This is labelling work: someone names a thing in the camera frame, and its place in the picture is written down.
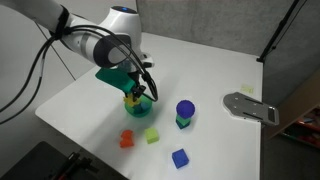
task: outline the white robot link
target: white robot link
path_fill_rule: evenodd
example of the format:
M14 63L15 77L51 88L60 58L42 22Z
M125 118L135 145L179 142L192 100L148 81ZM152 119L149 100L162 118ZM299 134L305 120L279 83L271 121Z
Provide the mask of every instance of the white robot link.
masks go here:
M0 0L0 5L16 10L48 29L55 40L92 63L102 68L116 66L126 72L137 85L134 98L139 98L145 90L139 84L140 74L154 98L148 97L157 101L155 83L145 70L153 63L141 52L141 23L135 10L114 6L103 22L96 25L69 13L54 0Z

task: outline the black floor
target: black floor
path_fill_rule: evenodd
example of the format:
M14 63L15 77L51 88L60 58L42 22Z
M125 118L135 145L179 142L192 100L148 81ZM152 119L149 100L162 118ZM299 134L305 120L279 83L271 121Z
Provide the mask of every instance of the black floor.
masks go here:
M320 180L320 149L281 135L263 148L263 180Z
M96 176L99 180L127 180L127 178L112 169L110 166L106 165L103 161L96 158L88 151L81 149L79 153L82 157L87 157L93 160L92 166L99 169L99 172L93 175Z

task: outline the metal bracket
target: metal bracket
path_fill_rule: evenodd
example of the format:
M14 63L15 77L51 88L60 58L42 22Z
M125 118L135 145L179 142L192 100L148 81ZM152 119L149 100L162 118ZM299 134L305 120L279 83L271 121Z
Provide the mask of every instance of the metal bracket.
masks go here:
M224 96L223 103L235 116L254 119L268 126L279 124L279 112L275 107L239 92Z

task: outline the white wall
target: white wall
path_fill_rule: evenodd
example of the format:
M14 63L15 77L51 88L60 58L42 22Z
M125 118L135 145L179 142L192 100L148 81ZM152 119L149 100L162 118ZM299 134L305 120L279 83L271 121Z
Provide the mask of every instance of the white wall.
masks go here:
M293 1L137 0L137 5L145 32L260 56ZM320 1L308 1L268 56L263 102L279 105L320 68L319 19Z
M69 11L93 22L102 21L113 5L136 9L134 0L59 0ZM11 9L0 6L0 107L9 102L22 87L38 49L45 42L37 26ZM59 42L55 49L75 77L93 64L65 49ZM0 114L0 120L18 111L32 95L38 80L39 67L27 88L11 108ZM40 141L47 141L64 154L80 147L37 118L35 109L74 80L52 49L47 54L43 84L30 107L11 122L0 126L0 177Z

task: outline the green block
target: green block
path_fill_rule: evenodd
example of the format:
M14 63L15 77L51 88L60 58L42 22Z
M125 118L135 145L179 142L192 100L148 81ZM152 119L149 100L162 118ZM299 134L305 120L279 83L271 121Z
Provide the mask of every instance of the green block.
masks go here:
M140 113L135 112L135 109L133 107L130 107L127 103L124 103L124 107L126 108L128 113L130 113L132 116L137 118L146 116L151 111L151 107L152 107L152 101L147 97L145 97L144 95L140 97L140 100L141 100L141 103L143 102L145 106L148 106L147 109L142 108L142 111Z
M190 123L191 118L184 119L184 118L180 117L180 116L177 114L176 120L179 121L179 123L180 123L182 126L185 126L186 124Z
M188 126L190 125L190 122L189 122L188 124L182 126L182 124L180 124L180 122L179 122L178 120L176 120L176 123L177 123L177 125L178 125L178 127L179 127L180 129L184 129L184 128L186 128L186 127L188 127Z
M144 135L147 139L148 144L159 141L159 135L155 128L148 128L144 130Z
M125 93L131 93L132 87L136 84L126 72L118 69L101 68L97 72L96 78L122 90Z

